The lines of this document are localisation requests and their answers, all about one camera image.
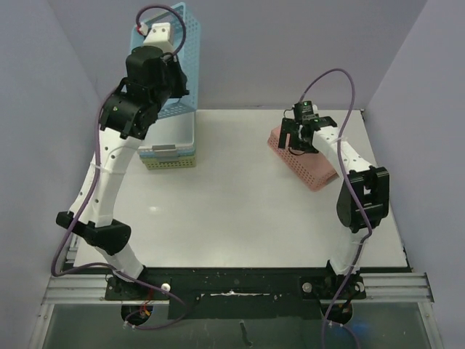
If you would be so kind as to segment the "white plastic basket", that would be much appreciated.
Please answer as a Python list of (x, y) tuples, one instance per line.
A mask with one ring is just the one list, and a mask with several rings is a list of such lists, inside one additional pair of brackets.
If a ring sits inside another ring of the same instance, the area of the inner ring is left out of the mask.
[(152, 125), (138, 150), (195, 151), (196, 113), (158, 120)]

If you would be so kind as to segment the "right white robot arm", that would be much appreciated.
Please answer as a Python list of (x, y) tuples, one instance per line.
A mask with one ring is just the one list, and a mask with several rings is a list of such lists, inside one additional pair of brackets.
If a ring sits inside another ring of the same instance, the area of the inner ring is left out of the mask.
[(294, 104), (292, 119), (283, 117), (278, 148), (292, 155), (323, 156), (342, 179), (336, 214), (348, 230), (329, 260), (334, 273), (323, 279), (325, 292), (340, 297), (349, 289), (346, 274), (358, 270), (365, 241), (389, 213), (389, 173), (366, 161), (346, 141), (330, 116), (319, 116), (311, 101)]

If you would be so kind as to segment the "pink plastic basket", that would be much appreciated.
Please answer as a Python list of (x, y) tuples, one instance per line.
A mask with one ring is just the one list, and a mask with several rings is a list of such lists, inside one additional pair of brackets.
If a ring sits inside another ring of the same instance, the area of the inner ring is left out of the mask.
[(293, 155), (287, 148), (278, 148), (279, 134), (280, 127), (272, 129), (268, 146), (311, 191), (319, 191), (338, 177), (336, 170), (321, 153)]

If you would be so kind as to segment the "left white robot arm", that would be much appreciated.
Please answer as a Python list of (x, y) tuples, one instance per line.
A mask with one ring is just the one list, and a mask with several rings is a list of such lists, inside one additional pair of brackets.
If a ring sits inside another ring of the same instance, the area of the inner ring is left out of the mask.
[(162, 107), (188, 93), (176, 52), (134, 48), (126, 58), (126, 76), (97, 112), (94, 155), (83, 185), (71, 207), (57, 214), (65, 235), (94, 247), (105, 259), (101, 266), (123, 280), (122, 290), (133, 299), (145, 295), (148, 281), (129, 244), (132, 230), (114, 218), (114, 206), (129, 163)]

